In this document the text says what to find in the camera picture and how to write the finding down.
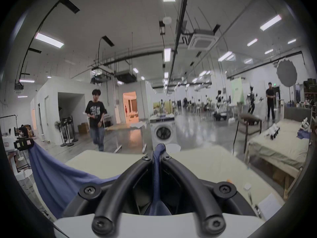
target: ceiling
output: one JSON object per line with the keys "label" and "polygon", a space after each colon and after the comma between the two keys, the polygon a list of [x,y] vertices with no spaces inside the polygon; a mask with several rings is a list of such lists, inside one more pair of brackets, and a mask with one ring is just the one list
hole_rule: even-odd
{"label": "ceiling", "polygon": [[[62,4],[49,14],[40,33],[64,43],[59,49],[39,40],[33,40],[31,48],[42,53],[28,52],[23,70],[37,83],[45,83],[47,76],[57,75],[75,78],[96,63],[99,40],[106,35],[114,46],[100,41],[99,62],[147,51],[163,50],[159,33],[159,21],[164,16],[172,18],[165,28],[164,46],[175,46],[176,20],[181,0],[70,0],[80,11],[74,14]],[[282,20],[262,31],[260,26],[275,15]],[[270,57],[299,47],[304,43],[297,25],[282,0],[188,0],[184,20],[186,30],[211,30],[216,24],[219,41],[209,51],[188,50],[180,41],[172,77],[192,80],[203,70],[220,67],[227,76],[243,71]],[[257,38],[258,41],[247,46]],[[287,44],[296,38],[297,41]],[[265,51],[274,49],[267,55]],[[218,62],[217,59],[228,50],[235,54],[234,61]],[[252,58],[251,64],[244,64]],[[112,70],[121,71],[133,67],[139,70],[138,80],[144,76],[153,86],[162,84],[163,58],[161,54],[144,56],[112,64]],[[172,64],[166,63],[165,71],[170,72]]]}

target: white paper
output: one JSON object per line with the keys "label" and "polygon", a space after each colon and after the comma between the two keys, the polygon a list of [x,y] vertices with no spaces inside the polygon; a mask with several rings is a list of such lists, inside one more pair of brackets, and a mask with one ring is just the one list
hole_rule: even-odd
{"label": "white paper", "polygon": [[261,201],[258,206],[265,220],[269,220],[282,207],[272,193]]}

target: graphic t-shirt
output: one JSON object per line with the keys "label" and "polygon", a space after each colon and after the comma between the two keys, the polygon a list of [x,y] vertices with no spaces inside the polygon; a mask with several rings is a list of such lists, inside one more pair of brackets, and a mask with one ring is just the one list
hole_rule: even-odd
{"label": "graphic t-shirt", "polygon": [[98,128],[98,123],[101,120],[101,115],[103,113],[106,114],[107,110],[105,109],[105,106],[101,101],[89,101],[85,113],[95,116],[95,119],[93,119],[92,117],[89,118],[90,128]]}
{"label": "graphic t-shirt", "polygon": [[[269,96],[274,96],[275,95],[273,89],[267,89],[266,90],[266,94],[269,95]],[[267,98],[267,102],[268,103],[273,103],[274,99],[273,98]]]}

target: jeans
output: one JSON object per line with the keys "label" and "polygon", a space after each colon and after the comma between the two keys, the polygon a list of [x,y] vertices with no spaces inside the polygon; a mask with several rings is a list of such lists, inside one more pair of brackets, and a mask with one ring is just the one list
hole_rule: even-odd
{"label": "jeans", "polygon": [[274,102],[268,102],[267,103],[267,119],[270,119],[270,109],[272,112],[272,119],[275,120],[275,114],[274,114]]}
{"label": "jeans", "polygon": [[93,143],[98,145],[98,150],[103,152],[103,137],[105,135],[105,128],[90,128],[90,136]]}

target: bed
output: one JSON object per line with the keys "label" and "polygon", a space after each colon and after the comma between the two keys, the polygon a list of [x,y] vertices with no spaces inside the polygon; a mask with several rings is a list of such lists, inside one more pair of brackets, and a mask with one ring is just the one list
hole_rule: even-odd
{"label": "bed", "polygon": [[309,139],[297,137],[300,124],[306,117],[311,124],[311,109],[284,107],[284,118],[276,124],[280,127],[277,137],[274,140],[266,137],[266,130],[247,144],[244,158],[246,163],[250,156],[258,156],[295,178],[290,187],[286,188],[289,179],[286,177],[284,198],[287,198],[306,161]]}

